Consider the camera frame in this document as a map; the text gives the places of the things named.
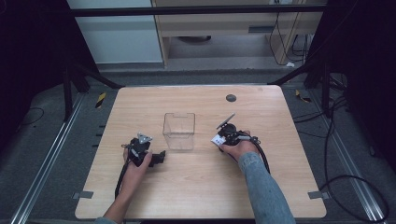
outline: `sleeve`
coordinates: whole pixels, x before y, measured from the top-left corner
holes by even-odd
[[[247,181],[256,223],[295,223],[285,196],[268,174],[259,155],[255,152],[245,153],[239,158],[238,164]]]
[[[106,217],[99,217],[95,220],[94,224],[117,224],[115,221]]]

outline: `black metal bar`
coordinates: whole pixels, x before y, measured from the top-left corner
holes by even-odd
[[[277,86],[283,85],[285,82],[291,80],[292,78],[297,77],[300,74],[309,71],[312,68],[312,66],[314,64],[316,64],[317,62],[318,62],[317,60],[308,59],[305,62],[305,64],[303,64],[300,67],[294,69],[293,71],[291,71],[287,75],[277,79],[276,81],[268,82],[267,85],[277,85]]]
[[[327,118],[330,117],[331,111],[329,110],[330,101],[330,67],[327,61],[323,62],[323,77],[322,77],[322,109]]]
[[[72,71],[71,75],[71,81],[75,85],[76,89],[78,92],[88,92],[90,89],[90,84],[88,81],[85,79],[85,77],[77,71],[75,67],[71,67],[70,70]]]
[[[202,6],[202,7],[124,7],[124,8],[88,8],[44,13],[68,15],[74,17],[107,16],[147,16],[180,14],[227,14],[227,13],[276,13],[276,12],[320,12],[339,6],[315,5],[250,5],[250,6]]]
[[[64,121],[67,121],[73,112],[72,88],[67,66],[63,70],[64,77]]]
[[[91,71],[90,69],[82,66],[79,63],[75,63],[74,66],[75,66],[75,68],[77,68],[82,73],[84,73],[84,74],[86,74],[86,75],[88,75],[90,77],[93,77],[94,79],[102,82],[103,84],[107,85],[108,87],[110,87],[112,89],[120,89],[122,87],[125,87],[125,86],[122,86],[122,85],[117,84],[115,82],[112,82],[112,81],[108,80],[105,77],[102,77],[100,74],[94,73],[93,71]]]

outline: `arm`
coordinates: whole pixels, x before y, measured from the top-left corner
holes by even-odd
[[[265,169],[257,148],[249,141],[241,141],[234,147],[220,147],[238,161],[247,181],[256,223],[295,223],[285,196]]]
[[[143,176],[149,167],[151,157],[152,153],[149,152],[139,167],[136,167],[133,162],[129,163],[125,176],[122,179],[119,196],[110,205],[104,216],[97,218],[95,223],[121,223],[124,220],[132,196],[142,182]]]

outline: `white label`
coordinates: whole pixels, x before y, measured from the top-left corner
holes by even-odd
[[[220,146],[225,142],[223,137],[220,137],[220,135],[216,134],[214,138],[212,138],[212,143],[214,143],[216,146]]]

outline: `black pole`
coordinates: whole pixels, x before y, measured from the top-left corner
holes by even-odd
[[[330,101],[330,66],[328,61],[323,62],[323,77],[322,77],[322,109],[327,118],[330,118],[331,111],[329,107]]]
[[[107,16],[148,16],[182,14],[227,14],[227,13],[277,13],[277,12],[321,12],[338,6],[315,5],[250,5],[250,6],[203,6],[203,7],[124,7],[124,8],[88,8],[44,13],[74,17]]]
[[[63,70],[64,77],[64,121],[67,121],[73,112],[71,79],[67,66]]]

